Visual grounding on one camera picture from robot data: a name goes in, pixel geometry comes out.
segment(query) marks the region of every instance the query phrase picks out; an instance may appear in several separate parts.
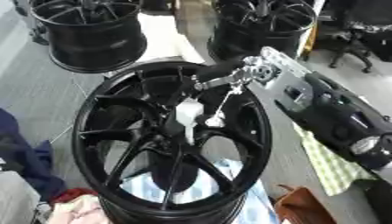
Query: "blue patterned cloth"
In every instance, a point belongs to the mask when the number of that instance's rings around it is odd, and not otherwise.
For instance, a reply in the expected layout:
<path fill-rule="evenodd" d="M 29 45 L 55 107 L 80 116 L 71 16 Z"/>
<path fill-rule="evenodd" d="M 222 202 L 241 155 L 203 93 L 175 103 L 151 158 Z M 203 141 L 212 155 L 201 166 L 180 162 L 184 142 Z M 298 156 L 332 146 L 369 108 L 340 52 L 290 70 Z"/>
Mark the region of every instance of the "blue patterned cloth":
<path fill-rule="evenodd" d="M 242 163 L 229 159 L 222 159 L 214 163 L 223 174 L 229 179 L 233 179 L 241 170 Z M 159 189 L 150 173 L 137 176 L 135 178 L 125 178 L 121 188 L 138 198 L 153 202 L 162 202 L 165 192 Z M 174 195 L 174 202 L 183 204 L 195 200 L 202 200 L 218 191 L 215 181 L 204 171 L 199 170 L 198 177 L 194 184 L 183 192 Z M 248 191 L 245 204 L 233 221 L 233 224 L 278 224 L 277 215 L 270 204 L 263 183 L 258 180 Z"/>

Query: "chair wheel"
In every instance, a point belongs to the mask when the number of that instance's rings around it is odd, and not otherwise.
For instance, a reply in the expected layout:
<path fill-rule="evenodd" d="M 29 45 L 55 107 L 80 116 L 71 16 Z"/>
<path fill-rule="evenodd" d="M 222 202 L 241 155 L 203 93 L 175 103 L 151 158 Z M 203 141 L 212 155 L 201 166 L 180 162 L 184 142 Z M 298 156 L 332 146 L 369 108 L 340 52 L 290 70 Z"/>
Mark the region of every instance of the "chair wheel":
<path fill-rule="evenodd" d="M 362 69 L 362 72 L 363 72 L 364 74 L 369 74 L 369 73 L 372 72 L 372 70 L 370 69 L 370 67 L 365 67 L 364 69 Z"/>

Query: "yellow checkered cloth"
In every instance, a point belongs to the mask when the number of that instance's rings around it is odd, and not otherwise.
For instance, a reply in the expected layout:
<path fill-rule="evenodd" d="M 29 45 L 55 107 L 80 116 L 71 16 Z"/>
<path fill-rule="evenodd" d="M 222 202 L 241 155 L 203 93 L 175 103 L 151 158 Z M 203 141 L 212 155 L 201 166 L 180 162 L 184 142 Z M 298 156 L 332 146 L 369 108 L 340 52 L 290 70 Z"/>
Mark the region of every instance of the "yellow checkered cloth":
<path fill-rule="evenodd" d="M 356 163 L 349 163 L 328 150 L 310 131 L 305 131 L 296 124 L 294 129 L 301 136 L 306 154 L 328 196 L 343 193 L 356 179 L 372 179 L 372 176 Z"/>

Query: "white plastic part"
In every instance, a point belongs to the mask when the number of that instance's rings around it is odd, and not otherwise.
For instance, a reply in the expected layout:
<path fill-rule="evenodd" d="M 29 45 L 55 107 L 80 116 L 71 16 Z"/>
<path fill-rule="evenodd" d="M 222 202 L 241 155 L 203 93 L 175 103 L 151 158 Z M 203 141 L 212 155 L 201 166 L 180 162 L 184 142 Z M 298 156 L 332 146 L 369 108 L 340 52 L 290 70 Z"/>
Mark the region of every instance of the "white plastic part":
<path fill-rule="evenodd" d="M 204 113 L 204 105 L 198 101 L 187 98 L 176 107 L 176 121 L 185 127 L 185 137 L 190 145 L 194 145 L 193 128 L 196 126 L 196 117 Z"/>

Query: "black office chair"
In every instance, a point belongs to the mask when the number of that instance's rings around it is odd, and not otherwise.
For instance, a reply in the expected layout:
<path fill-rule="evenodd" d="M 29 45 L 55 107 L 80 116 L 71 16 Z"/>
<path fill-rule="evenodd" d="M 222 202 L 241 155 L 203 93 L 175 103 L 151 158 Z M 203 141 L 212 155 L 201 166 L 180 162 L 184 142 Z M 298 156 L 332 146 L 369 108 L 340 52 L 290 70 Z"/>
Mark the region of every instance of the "black office chair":
<path fill-rule="evenodd" d="M 372 63 L 368 59 L 370 51 L 361 49 L 355 42 L 361 39 L 364 33 L 379 33 L 392 30 L 392 1 L 390 0 L 334 0 L 331 2 L 335 9 L 336 18 L 342 27 L 349 32 L 349 39 L 337 49 L 329 67 L 335 68 L 338 61 L 351 53 L 365 63 L 362 72 L 369 73 Z"/>

